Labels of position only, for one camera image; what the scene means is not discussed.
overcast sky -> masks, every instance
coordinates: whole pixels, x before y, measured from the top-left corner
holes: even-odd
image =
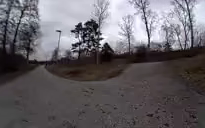
[[[151,9],[156,12],[168,11],[171,8],[171,0],[150,0]],[[205,25],[205,0],[198,0],[196,7],[197,23]],[[57,47],[58,33],[55,30],[62,30],[61,49],[70,49],[74,43],[74,35],[70,30],[79,22],[85,22],[92,16],[93,4],[95,0],[40,0],[40,18],[42,39],[38,48],[38,58],[43,59],[45,53],[51,53]],[[134,14],[135,9],[129,5],[128,0],[110,0],[110,16],[103,27],[102,33],[111,46],[115,46],[115,42],[119,40],[118,24],[122,17],[127,14]],[[144,25],[140,16],[135,16],[135,39],[137,41],[145,40]]]

gravel path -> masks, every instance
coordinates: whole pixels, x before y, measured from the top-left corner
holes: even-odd
[[[43,67],[0,87],[0,128],[196,128],[205,97],[163,63],[135,64],[103,82],[75,82]]]

dry grass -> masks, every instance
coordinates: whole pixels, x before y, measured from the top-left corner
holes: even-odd
[[[205,54],[193,58],[180,59],[171,62],[178,72],[190,85],[205,93]]]
[[[102,81],[120,75],[127,64],[124,62],[88,64],[82,66],[54,65],[47,69],[60,77],[77,81]]]

lamp post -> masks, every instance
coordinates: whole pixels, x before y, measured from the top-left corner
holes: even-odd
[[[58,56],[59,56],[59,47],[60,47],[60,40],[61,40],[61,33],[62,31],[61,30],[56,30],[56,32],[59,33],[59,37],[58,37]]]

grassy mound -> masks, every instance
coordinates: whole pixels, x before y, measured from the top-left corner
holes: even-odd
[[[171,65],[198,92],[205,93],[205,54],[175,60],[171,62]]]

